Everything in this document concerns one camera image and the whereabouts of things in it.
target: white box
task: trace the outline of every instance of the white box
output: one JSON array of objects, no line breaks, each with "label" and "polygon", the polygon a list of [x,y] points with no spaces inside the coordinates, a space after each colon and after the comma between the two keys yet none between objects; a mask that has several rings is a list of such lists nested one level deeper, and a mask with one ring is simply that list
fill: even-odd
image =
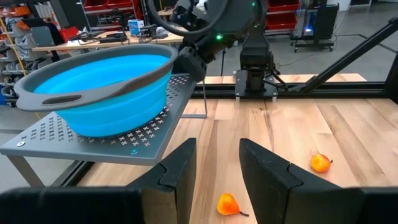
[{"label": "white box", "polygon": [[131,35],[139,35],[141,27],[144,26],[144,21],[140,19],[129,19],[128,23]]}]

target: orange pepper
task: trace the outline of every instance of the orange pepper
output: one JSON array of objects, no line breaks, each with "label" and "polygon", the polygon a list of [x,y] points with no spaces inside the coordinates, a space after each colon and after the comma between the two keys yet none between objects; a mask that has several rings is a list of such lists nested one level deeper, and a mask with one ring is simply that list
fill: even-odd
[{"label": "orange pepper", "polygon": [[239,213],[239,205],[235,198],[228,193],[221,195],[218,201],[217,211],[222,215],[234,215]]},{"label": "orange pepper", "polygon": [[317,172],[326,172],[330,168],[329,158],[322,154],[316,154],[311,159],[311,167]]}]

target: blue collapsible bowl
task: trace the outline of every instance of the blue collapsible bowl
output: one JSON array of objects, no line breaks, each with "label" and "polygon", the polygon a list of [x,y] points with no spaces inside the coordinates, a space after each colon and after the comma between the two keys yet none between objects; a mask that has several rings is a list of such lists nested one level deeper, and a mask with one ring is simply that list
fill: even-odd
[{"label": "blue collapsible bowl", "polygon": [[55,111],[74,132],[125,133],[157,116],[177,51],[154,44],[115,47],[68,58],[17,82],[17,106]]}]

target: wooden table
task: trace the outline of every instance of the wooden table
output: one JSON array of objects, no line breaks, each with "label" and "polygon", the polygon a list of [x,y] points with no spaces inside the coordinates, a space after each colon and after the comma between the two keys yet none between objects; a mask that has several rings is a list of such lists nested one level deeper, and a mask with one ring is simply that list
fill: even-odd
[{"label": "wooden table", "polygon": [[160,16],[171,16],[173,13],[173,9],[165,9],[157,12]]},{"label": "wooden table", "polygon": [[[105,32],[103,34],[100,34],[99,37],[106,37],[108,34],[113,34],[115,31],[109,31]],[[127,32],[127,37],[130,40],[130,44],[139,44],[139,38],[137,37],[131,37],[128,35]],[[175,35],[172,33],[169,33],[169,35],[164,38],[164,39],[155,39],[150,41],[152,44],[171,44],[171,43],[181,43],[183,37],[179,35]],[[76,49],[92,49],[92,48],[97,48],[97,47],[117,47],[121,46],[122,43],[120,42],[113,42],[113,43],[104,43],[101,44],[100,42],[95,42],[92,44],[86,44],[86,45],[80,45],[77,41],[74,42],[68,42],[65,44],[61,44],[58,46],[53,46],[53,47],[35,47],[32,50],[34,52],[40,52],[40,51],[50,51],[50,50],[76,50]]]},{"label": "wooden table", "polygon": [[[305,82],[312,75],[281,75]],[[330,81],[364,81],[358,74]],[[233,83],[208,77],[206,83]],[[164,157],[187,138],[197,138],[197,179],[191,223],[256,223],[239,163],[239,140],[249,138],[312,172],[316,153],[333,159],[320,177],[342,187],[398,185],[398,106],[388,99],[208,100],[207,119],[181,119]],[[190,100],[185,113],[203,113],[202,100]],[[96,163],[84,186],[126,185],[150,167]],[[222,217],[220,195],[234,195],[249,217]]]}]

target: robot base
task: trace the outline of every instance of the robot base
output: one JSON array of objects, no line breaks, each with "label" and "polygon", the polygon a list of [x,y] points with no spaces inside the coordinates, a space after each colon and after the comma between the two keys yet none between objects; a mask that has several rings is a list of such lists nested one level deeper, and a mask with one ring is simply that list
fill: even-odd
[{"label": "robot base", "polygon": [[[246,80],[248,79],[248,71],[236,71],[235,96],[240,98],[259,98],[259,99],[276,99],[278,96],[277,88],[268,83],[264,84],[265,91],[250,91],[246,89]],[[272,76],[266,78],[269,83],[275,83]]]}]

